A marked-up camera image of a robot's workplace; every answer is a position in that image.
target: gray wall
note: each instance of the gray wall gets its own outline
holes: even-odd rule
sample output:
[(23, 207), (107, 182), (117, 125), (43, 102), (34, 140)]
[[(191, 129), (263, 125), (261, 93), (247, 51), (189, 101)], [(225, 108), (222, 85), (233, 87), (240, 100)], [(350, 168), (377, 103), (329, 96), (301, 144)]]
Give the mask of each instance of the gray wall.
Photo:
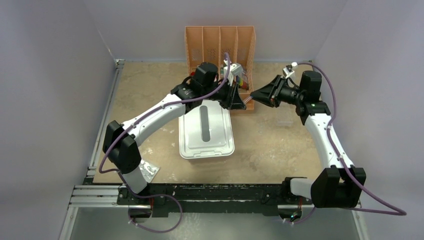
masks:
[(311, 60), (346, 0), (84, 0), (115, 58), (185, 60), (185, 26), (256, 30), (257, 61)]
[[(365, 168), (366, 187), (408, 213), (366, 214), (370, 239), (424, 239), (423, 12), (419, 0), (349, 0), (316, 58), (334, 82), (335, 129)], [(328, 88), (323, 95), (330, 100)]]
[(114, 72), (82, 0), (0, 2), (0, 239), (59, 237)]

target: small transparent container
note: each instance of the small transparent container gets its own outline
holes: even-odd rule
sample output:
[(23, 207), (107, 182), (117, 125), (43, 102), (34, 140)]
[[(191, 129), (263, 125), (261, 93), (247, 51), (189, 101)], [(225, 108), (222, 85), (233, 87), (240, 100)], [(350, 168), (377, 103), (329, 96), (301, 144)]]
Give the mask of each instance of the small transparent container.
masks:
[(276, 125), (281, 127), (291, 127), (293, 125), (293, 111), (288, 103), (281, 102), (276, 109)]

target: storage box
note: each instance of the storage box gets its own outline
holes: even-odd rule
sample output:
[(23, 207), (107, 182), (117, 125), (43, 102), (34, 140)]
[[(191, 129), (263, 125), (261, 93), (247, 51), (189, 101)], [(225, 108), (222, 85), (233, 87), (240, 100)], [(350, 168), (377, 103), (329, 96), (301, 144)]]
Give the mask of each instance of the storage box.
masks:
[[(228, 53), (231, 61), (241, 64), (247, 72), (249, 90), (238, 89), (241, 99), (244, 100), (254, 90), (252, 68), (255, 44), (256, 35), (253, 26), (186, 26), (187, 72), (190, 75), (202, 62), (213, 63), (219, 69), (224, 64), (224, 53)], [(246, 110), (231, 112), (252, 112), (255, 102), (248, 101), (246, 107)]]

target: floor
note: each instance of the floor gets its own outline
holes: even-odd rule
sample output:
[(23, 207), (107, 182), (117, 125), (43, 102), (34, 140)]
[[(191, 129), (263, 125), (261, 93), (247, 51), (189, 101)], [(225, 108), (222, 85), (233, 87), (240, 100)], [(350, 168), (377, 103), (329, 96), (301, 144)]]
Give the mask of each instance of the floor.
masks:
[[(253, 88), (258, 89), (287, 63), (254, 63)], [(302, 71), (296, 72), (299, 83)], [(185, 62), (126, 62), (108, 122), (119, 123), (146, 111), (187, 76)], [(178, 119), (152, 134), (140, 147), (144, 160), (160, 167), (154, 183), (281, 183), (285, 177), (316, 179), (322, 168), (314, 142), (296, 116), (294, 106), (270, 108), (255, 103), (254, 113), (232, 113), (235, 151), (230, 156), (187, 160), (179, 153)], [(292, 126), (277, 126), (290, 117)], [(105, 169), (114, 165), (107, 161)], [(120, 183), (116, 173), (97, 174), (95, 183)]]

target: gray floor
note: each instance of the gray floor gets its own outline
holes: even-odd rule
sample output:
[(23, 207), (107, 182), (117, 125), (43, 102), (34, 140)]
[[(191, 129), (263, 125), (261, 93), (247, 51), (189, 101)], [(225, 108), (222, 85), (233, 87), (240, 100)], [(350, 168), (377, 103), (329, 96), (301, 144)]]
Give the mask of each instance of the gray floor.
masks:
[[(179, 215), (151, 218), (147, 227), (165, 230)], [(185, 213), (181, 225), (169, 233), (151, 233), (128, 224), (126, 208), (80, 208), (72, 240), (358, 240), (353, 215), (343, 209), (317, 209), (299, 225), (281, 223), (261, 214)]]

